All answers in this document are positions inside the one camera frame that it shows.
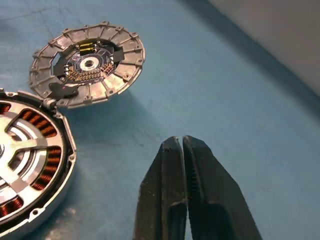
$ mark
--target blue mat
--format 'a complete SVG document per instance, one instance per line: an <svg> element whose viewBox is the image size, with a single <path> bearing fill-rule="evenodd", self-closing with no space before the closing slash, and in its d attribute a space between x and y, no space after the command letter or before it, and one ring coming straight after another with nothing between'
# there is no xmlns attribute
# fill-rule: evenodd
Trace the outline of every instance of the blue mat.
<svg viewBox="0 0 320 240"><path fill-rule="evenodd" d="M203 0L2 0L0 87L30 92L36 49L104 20L139 33L144 69L110 102L64 111L75 178L27 239L131 239L144 174L162 140L183 135L211 147L264 240L318 239L319 99Z"/></svg>

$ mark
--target pliers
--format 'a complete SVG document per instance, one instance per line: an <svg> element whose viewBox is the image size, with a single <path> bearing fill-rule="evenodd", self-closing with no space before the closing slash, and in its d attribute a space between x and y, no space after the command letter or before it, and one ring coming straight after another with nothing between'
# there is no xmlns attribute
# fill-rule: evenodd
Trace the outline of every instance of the pliers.
<svg viewBox="0 0 320 240"><path fill-rule="evenodd" d="M133 240L262 240L245 198L197 138L165 140L139 190Z"/></svg>

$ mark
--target black pliers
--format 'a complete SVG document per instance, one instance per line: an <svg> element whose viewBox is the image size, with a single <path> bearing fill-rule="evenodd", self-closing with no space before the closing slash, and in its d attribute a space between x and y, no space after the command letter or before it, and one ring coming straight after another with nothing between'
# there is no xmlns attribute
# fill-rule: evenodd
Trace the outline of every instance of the black pliers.
<svg viewBox="0 0 320 240"><path fill-rule="evenodd" d="M133 240L262 240L238 184L192 136L164 141L139 192Z"/></svg>

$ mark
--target blue work surface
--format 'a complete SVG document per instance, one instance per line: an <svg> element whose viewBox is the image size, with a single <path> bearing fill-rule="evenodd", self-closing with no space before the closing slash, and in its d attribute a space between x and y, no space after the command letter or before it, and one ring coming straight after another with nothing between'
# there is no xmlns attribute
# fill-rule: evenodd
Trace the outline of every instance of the blue work surface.
<svg viewBox="0 0 320 240"><path fill-rule="evenodd" d="M30 92L36 49L65 28L104 20L139 33L142 74L110 102L64 111L75 178L28 239L131 239L139 185L160 143L183 135L211 147L264 240L319 239L319 99L203 0L2 0L0 87Z"/></svg>

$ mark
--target gray wall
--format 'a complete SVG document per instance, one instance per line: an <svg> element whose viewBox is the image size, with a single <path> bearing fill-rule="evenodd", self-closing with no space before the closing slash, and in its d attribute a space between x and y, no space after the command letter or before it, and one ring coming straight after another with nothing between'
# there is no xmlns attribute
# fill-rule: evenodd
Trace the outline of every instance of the gray wall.
<svg viewBox="0 0 320 240"><path fill-rule="evenodd" d="M209 0L320 95L319 0Z"/></svg>

